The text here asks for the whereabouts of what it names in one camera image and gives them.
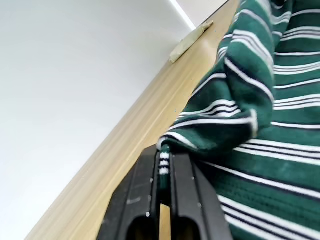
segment white wall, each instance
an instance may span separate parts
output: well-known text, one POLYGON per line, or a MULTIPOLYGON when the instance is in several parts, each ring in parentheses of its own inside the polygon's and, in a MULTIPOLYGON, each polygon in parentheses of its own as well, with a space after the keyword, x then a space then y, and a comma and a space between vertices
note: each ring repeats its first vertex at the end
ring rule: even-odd
POLYGON ((21 240, 190 31, 167 0, 0 0, 0 239, 21 240))
POLYGON ((217 11, 227 0, 171 0, 177 1, 197 27, 217 11))

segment white stripe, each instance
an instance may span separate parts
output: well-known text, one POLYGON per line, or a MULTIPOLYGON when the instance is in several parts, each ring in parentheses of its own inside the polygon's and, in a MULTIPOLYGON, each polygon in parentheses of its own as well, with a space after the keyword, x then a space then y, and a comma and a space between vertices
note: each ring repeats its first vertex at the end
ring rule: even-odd
POLYGON ((320 36, 315 35, 307 35, 307 34, 299 34, 295 36, 283 37, 280 39, 280 42, 292 40, 292 39, 313 39, 313 40, 320 40, 320 36))
POLYGON ((280 31, 273 31, 272 34, 278 35, 280 38, 282 37, 283 33, 280 31))
POLYGON ((274 125, 274 126, 285 127, 285 128, 320 129, 320 125, 282 123, 282 122, 276 122, 276 121, 273 121, 271 124, 274 125))
POLYGON ((233 106, 233 107, 229 107, 229 106, 218 106, 217 108, 213 109, 212 111, 203 113, 204 115, 213 115, 216 112, 219 111, 226 111, 226 112, 233 112, 235 110, 238 109, 238 106, 233 106))
POLYGON ((287 11, 284 14, 282 14, 281 16, 272 16, 272 23, 273 25, 278 25, 281 23, 289 23, 290 18, 291 18, 291 12, 287 11))
POLYGON ((192 93, 190 98, 192 98, 194 95, 196 95, 197 92, 199 92, 210 80, 212 80, 212 79, 225 79, 226 77, 227 77, 227 75, 225 73, 215 73, 215 74, 211 75, 197 89, 194 90, 194 92, 192 93))
POLYGON ((304 64, 304 65, 294 65, 294 66, 280 66, 280 65, 274 65, 274 69, 278 71, 294 71, 294 70, 304 70, 309 69, 313 67, 317 67, 320 65, 320 61, 304 64))
POLYGON ((292 17, 298 16, 301 14, 320 14, 320 9, 307 9, 307 10, 297 11, 292 14, 292 17))
POLYGON ((169 153, 167 152, 160 153, 160 159, 169 159, 169 153))
POLYGON ((167 174, 169 174, 169 169, 166 168, 166 167, 160 168, 160 169, 159 169, 159 174, 160 174, 160 175, 167 175, 167 174))
POLYGON ((262 53, 264 53, 265 56, 267 56, 269 59, 271 59, 271 61, 273 62, 273 58, 270 54, 270 52, 268 51, 268 49, 261 43, 260 39, 252 32, 250 31, 243 31, 243 30, 234 30, 233 31, 234 35, 242 35, 242 36, 247 36, 250 39, 252 39, 255 43, 255 45, 258 47, 258 49, 260 49, 260 51, 262 51, 262 53))
POLYGON ((276 5, 274 2, 271 2, 271 6, 274 7, 275 9, 282 9, 284 7, 284 4, 281 6, 276 5))
POLYGON ((169 162, 168 161, 160 161, 160 166, 169 166, 169 162))
POLYGON ((156 148, 160 151, 161 147, 162 147, 162 143, 167 140, 167 137, 160 137, 160 139, 158 140, 158 142, 156 143, 156 148))
POLYGON ((260 58, 263 63, 265 63, 265 65, 267 66, 267 68, 269 69, 269 72, 272 74, 273 72, 273 62, 270 61, 270 59, 267 59, 267 62, 265 62, 265 55, 259 50, 254 48, 254 46, 249 44, 250 39, 242 39, 241 37, 234 37, 231 43, 241 43, 243 45, 245 45, 251 52, 253 52, 258 58, 260 58))
POLYGON ((286 143, 286 142, 279 142, 279 141, 269 141, 269 140, 261 140, 261 139, 251 139, 246 142, 247 144, 261 144, 265 146, 273 146, 273 147, 282 147, 300 151, 310 151, 310 152, 319 152, 320 153, 320 146, 308 146, 308 145, 300 145, 300 144, 293 144, 293 143, 286 143))
POLYGON ((294 105, 294 106, 277 106, 274 107, 273 110, 293 110, 293 109, 305 109, 305 108, 312 108, 312 107, 320 107, 320 102, 313 102, 313 103, 306 103, 301 105, 294 105))
POLYGON ((246 15, 250 16, 251 18, 257 20, 264 27, 266 32, 271 36, 271 31, 270 31, 270 28, 267 25, 267 23, 260 16, 255 14, 253 11, 250 11, 248 9, 243 9, 240 12, 237 13, 238 17, 239 17, 240 14, 246 14, 246 15))
POLYGON ((296 96, 296 97, 291 97, 291 98, 286 98, 286 99, 280 99, 280 100, 275 100, 275 104, 280 104, 280 103, 287 103, 287 102, 296 102, 300 100, 305 100, 305 99, 315 99, 315 98, 320 98, 320 94, 309 94, 305 96, 296 96))
POLYGON ((288 85, 279 85, 279 86, 274 86, 274 88, 275 89, 288 89, 288 88, 292 88, 292 87, 297 87, 297 86, 302 86, 302 85, 307 85, 307 84, 314 84, 314 83, 320 83, 320 79, 301 81, 301 82, 292 83, 292 84, 288 84, 288 85))
POLYGON ((279 238, 273 234, 270 234, 268 232, 265 232, 259 228, 256 228, 254 226, 251 226, 249 224, 246 224, 242 221, 239 221, 231 216, 228 216, 228 215, 225 215, 225 220, 230 223, 231 225, 234 225, 236 226, 237 228, 240 228, 240 229, 243 229, 245 230, 246 232, 249 232, 253 235, 256 235, 262 239, 265 239, 265 240, 283 240, 283 238, 279 238))
POLYGON ((294 149, 283 149, 283 148, 277 148, 275 146, 259 146, 259 145, 252 145, 252 144, 242 144, 240 145, 240 148, 248 148, 252 150, 259 150, 259 151, 272 151, 278 154, 293 154, 293 155, 299 155, 301 157, 309 157, 309 158, 320 158, 320 153, 312 153, 312 152, 305 152, 305 151, 299 151, 294 149))
POLYGON ((261 6, 261 8, 265 11, 267 16, 271 18, 272 10, 271 10, 271 5, 269 3, 269 0, 255 0, 255 1, 261 6))
POLYGON ((199 124, 219 124, 219 125, 244 125, 251 124, 252 118, 239 118, 239 119, 197 119, 191 121, 185 121, 173 125, 169 128, 169 131, 181 127, 191 126, 191 125, 199 125, 199 124))
POLYGON ((194 114, 202 114, 202 113, 206 113, 208 111, 211 111, 214 107, 219 106, 219 105, 227 105, 227 106, 233 106, 235 105, 236 102, 235 101, 230 101, 230 100, 226 100, 226 99, 219 99, 214 101, 213 103, 210 104, 210 106, 206 107, 203 110, 199 110, 199 111, 185 111, 180 113, 181 115, 194 115, 194 114))
POLYGON ((241 110, 235 110, 234 112, 219 112, 218 114, 214 115, 215 117, 220 117, 220 118, 230 118, 238 113, 241 113, 241 110))
POLYGON ((170 3, 173 5, 175 10, 180 14, 182 19, 185 21, 185 23, 188 25, 188 27, 193 31, 196 29, 196 26, 191 21, 191 19, 188 17, 186 12, 182 9, 182 7, 179 5, 179 3, 176 0, 169 0, 170 3))
POLYGON ((227 35, 224 35, 223 39, 229 39, 229 38, 232 38, 233 34, 227 34, 227 35))
POLYGON ((320 51, 314 52, 275 52, 277 56, 314 56, 320 55, 320 51))
POLYGON ((259 227, 261 227, 263 229, 269 230, 270 232, 273 232, 275 234, 284 236, 284 237, 289 238, 291 240, 307 240, 308 239, 308 238, 305 238, 303 236, 299 236, 297 234, 294 234, 294 233, 292 233, 290 231, 287 231, 287 230, 284 230, 282 228, 279 228, 277 226, 268 224, 268 223, 266 223, 264 221, 258 220, 258 219, 254 218, 254 217, 245 215, 245 214, 243 214, 241 212, 238 212, 236 210, 233 210, 233 209, 231 209, 231 208, 229 208, 227 206, 222 206, 222 210, 225 213, 231 214, 231 215, 233 215, 233 216, 235 216, 237 218, 240 218, 240 219, 242 219, 242 220, 244 220, 246 222, 249 222, 251 224, 257 225, 257 226, 259 226, 259 227))
POLYGON ((316 32, 316 31, 312 31, 312 30, 299 30, 299 31, 294 31, 294 32, 291 32, 291 33, 286 33, 283 35, 284 38, 287 38, 287 37, 291 37, 291 36, 295 36, 295 35, 301 35, 301 34, 310 34, 310 35, 320 35, 320 32, 316 32))
POLYGON ((220 58, 222 57, 222 55, 227 52, 227 49, 228 49, 227 46, 222 47, 222 48, 219 49, 219 51, 218 51, 218 53, 217 53, 218 61, 220 60, 220 58))
MULTIPOLYGON (((165 134, 163 134, 164 136, 172 136, 174 137, 175 139, 177 139, 178 141, 182 142, 183 144, 193 148, 193 149, 197 149, 197 146, 194 145, 192 142, 190 142, 188 139, 186 139, 184 136, 182 136, 181 134, 179 133, 176 133, 176 132, 166 132, 165 134)), ((164 140, 162 140, 162 138, 160 138, 159 142, 160 144, 162 144, 162 142, 164 140)))
POLYGON ((320 239, 320 232, 310 229, 308 227, 296 224, 294 222, 285 220, 283 218, 271 215, 269 213, 254 209, 252 207, 243 205, 241 203, 238 203, 236 201, 233 201, 227 197, 218 195, 218 199, 220 200, 220 202, 224 203, 224 204, 228 204, 236 209, 239 209, 245 213, 251 214, 255 217, 258 217, 260 219, 266 220, 268 222, 274 223, 276 225, 278 225, 279 227, 282 228, 286 228, 286 229, 290 229, 292 231, 295 231, 297 233, 306 235, 310 238, 314 238, 314 239, 320 239))
POLYGON ((305 99, 305 100, 300 100, 300 101, 276 103, 274 106, 275 107, 283 107, 283 106, 292 106, 292 105, 308 104, 308 103, 315 103, 315 102, 320 102, 320 98, 311 98, 311 99, 305 99))
POLYGON ((320 27, 318 27, 318 26, 300 26, 300 27, 290 29, 290 30, 286 31, 284 34, 289 34, 289 33, 304 31, 304 30, 320 32, 320 27))
POLYGON ((274 69, 274 74, 276 75, 295 75, 295 74, 304 74, 312 71, 316 71, 320 69, 320 64, 313 67, 302 68, 302 69, 274 69))
POLYGON ((271 91, 265 85, 263 85, 261 82, 255 80, 255 79, 252 79, 249 76, 247 76, 244 72, 242 72, 240 69, 238 69, 229 59, 225 58, 224 62, 240 78, 242 78, 247 83, 254 85, 257 88, 261 89, 270 98, 270 100, 272 102, 274 101, 274 96, 272 95, 271 91))
POLYGON ((264 178, 261 178, 261 177, 248 175, 248 174, 245 174, 243 172, 232 170, 232 169, 229 169, 229 168, 226 168, 226 167, 223 167, 223 166, 219 166, 219 165, 216 165, 216 164, 213 164, 213 163, 210 163, 210 162, 203 161, 203 163, 207 164, 207 165, 210 165, 210 166, 213 166, 213 167, 215 167, 217 169, 223 170, 225 172, 228 172, 230 174, 236 175, 236 176, 238 176, 240 178, 243 178, 243 179, 248 179, 248 180, 253 181, 253 182, 261 183, 261 184, 264 184, 264 185, 268 185, 268 186, 276 187, 276 188, 279 188, 279 189, 287 190, 287 191, 290 191, 290 192, 294 192, 294 193, 298 193, 298 194, 302 194, 302 195, 306 195, 306 196, 309 196, 309 197, 320 199, 320 192, 317 192, 317 191, 314 191, 314 190, 309 190, 309 189, 305 189, 305 188, 298 187, 298 186, 292 186, 292 185, 289 185, 289 184, 284 184, 284 183, 281 183, 281 182, 271 181, 271 180, 264 179, 264 178))
POLYGON ((252 138, 256 138, 257 134, 258 134, 258 128, 259 128, 259 124, 258 124, 258 116, 257 116, 257 111, 254 109, 250 110, 251 113, 251 117, 252 117, 252 138))
MULTIPOLYGON (((210 115, 210 116, 216 117, 216 118, 230 118, 230 117, 232 117, 232 116, 234 116, 234 115, 236 115, 238 113, 241 113, 240 109, 237 109, 237 110, 235 110, 233 112, 219 112, 217 114, 213 114, 213 115, 210 115)), ((206 117, 206 116, 208 116, 208 113, 199 114, 199 116, 206 117)), ((178 116, 175 121, 178 121, 179 119, 181 119, 183 117, 185 117, 185 115, 184 116, 178 116)))
POLYGON ((281 159, 281 160, 292 161, 292 162, 297 162, 297 163, 320 166, 320 160, 309 159, 309 158, 304 158, 304 157, 300 157, 300 156, 290 156, 290 155, 285 155, 285 154, 281 154, 281 153, 272 153, 272 152, 266 152, 266 151, 260 151, 260 150, 251 150, 251 149, 246 149, 246 148, 242 148, 242 147, 236 147, 233 150, 237 151, 237 152, 245 153, 245 154, 251 154, 251 155, 262 156, 262 157, 267 157, 267 158, 281 159))

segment knit fabric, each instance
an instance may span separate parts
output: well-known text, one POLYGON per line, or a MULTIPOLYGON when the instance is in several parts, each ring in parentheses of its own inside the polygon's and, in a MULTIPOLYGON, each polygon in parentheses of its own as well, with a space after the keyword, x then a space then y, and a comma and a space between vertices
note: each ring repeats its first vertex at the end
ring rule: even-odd
POLYGON ((244 0, 157 146, 205 162, 234 239, 320 240, 319 130, 320 1, 244 0))

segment light wood surface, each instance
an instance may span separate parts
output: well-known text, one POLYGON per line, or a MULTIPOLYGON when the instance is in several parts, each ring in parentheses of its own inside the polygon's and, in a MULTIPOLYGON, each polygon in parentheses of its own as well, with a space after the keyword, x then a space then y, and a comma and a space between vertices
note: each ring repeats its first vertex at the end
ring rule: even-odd
MULTIPOLYGON (((211 19, 213 26, 175 64, 167 63, 43 215, 27 240, 94 240, 113 191, 141 151, 155 144, 185 107, 216 61, 217 47, 231 23, 238 0, 211 19)), ((161 240, 170 239, 170 217, 161 208, 161 240)))

